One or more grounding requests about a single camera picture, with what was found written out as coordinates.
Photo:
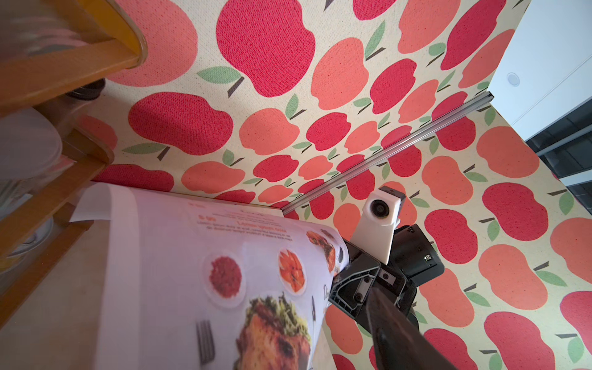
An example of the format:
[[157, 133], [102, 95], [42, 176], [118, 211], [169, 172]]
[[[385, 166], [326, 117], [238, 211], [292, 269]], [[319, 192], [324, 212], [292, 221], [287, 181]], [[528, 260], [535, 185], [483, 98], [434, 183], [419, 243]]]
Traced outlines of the restaurant special menu sheet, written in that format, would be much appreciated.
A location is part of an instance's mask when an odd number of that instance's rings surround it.
[[325, 225], [107, 183], [72, 219], [109, 222], [96, 369], [307, 369], [349, 262]]

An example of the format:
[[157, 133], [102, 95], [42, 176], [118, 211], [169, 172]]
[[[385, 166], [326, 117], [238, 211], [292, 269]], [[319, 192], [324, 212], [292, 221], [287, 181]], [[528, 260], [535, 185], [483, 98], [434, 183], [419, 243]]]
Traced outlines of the wooden spice shelf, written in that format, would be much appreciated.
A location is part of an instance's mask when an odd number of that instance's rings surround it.
[[148, 47], [115, 1], [1, 4], [1, 321], [90, 229], [71, 199], [114, 159], [79, 125]]

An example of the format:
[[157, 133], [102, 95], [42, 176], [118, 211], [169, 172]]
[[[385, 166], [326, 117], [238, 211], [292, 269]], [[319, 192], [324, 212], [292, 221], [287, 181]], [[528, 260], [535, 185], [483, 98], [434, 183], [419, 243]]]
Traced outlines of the right aluminium frame post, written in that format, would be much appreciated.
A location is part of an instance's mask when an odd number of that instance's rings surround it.
[[438, 131], [450, 126], [457, 120], [460, 120], [466, 117], [468, 114], [477, 111], [484, 106], [487, 106], [493, 101], [493, 99], [494, 95], [491, 92], [484, 91], [477, 94], [467, 103], [464, 103], [456, 109], [453, 109], [452, 111], [442, 115], [437, 120], [432, 120], [430, 123], [421, 126], [419, 129], [417, 129], [417, 131], [411, 133], [404, 139], [399, 140], [399, 142], [387, 147], [386, 149], [380, 150], [376, 155], [363, 160], [361, 163], [356, 164], [347, 171], [331, 178], [331, 180], [323, 183], [323, 185], [316, 187], [307, 194], [300, 196], [281, 209], [283, 215], [289, 214], [297, 208], [305, 206], [311, 200], [314, 200], [322, 196], [322, 194], [337, 188], [341, 184], [346, 183], [348, 180], [351, 180], [354, 177], [357, 177], [371, 167], [378, 166], [381, 163], [388, 163], [388, 158], [393, 157], [396, 154], [408, 149], [409, 147], [416, 145], [419, 141], [425, 140], [431, 136], [435, 136]]

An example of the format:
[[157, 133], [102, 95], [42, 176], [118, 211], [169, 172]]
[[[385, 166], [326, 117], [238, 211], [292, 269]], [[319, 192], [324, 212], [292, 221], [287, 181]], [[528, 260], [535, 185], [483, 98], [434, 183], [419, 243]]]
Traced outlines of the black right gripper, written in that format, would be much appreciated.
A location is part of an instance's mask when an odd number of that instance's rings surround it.
[[418, 287], [445, 271], [444, 263], [420, 227], [414, 224], [395, 230], [385, 265], [347, 240], [345, 246], [348, 262], [334, 277], [328, 301], [357, 321], [369, 290], [376, 282], [396, 308], [416, 324], [418, 317], [413, 304]]

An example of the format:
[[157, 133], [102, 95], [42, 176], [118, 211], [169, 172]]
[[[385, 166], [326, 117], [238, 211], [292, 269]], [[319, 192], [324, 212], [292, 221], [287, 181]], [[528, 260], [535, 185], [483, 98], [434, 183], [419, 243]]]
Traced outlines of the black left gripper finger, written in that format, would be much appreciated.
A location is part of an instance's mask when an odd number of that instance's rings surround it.
[[454, 369], [379, 289], [366, 302], [378, 369]]

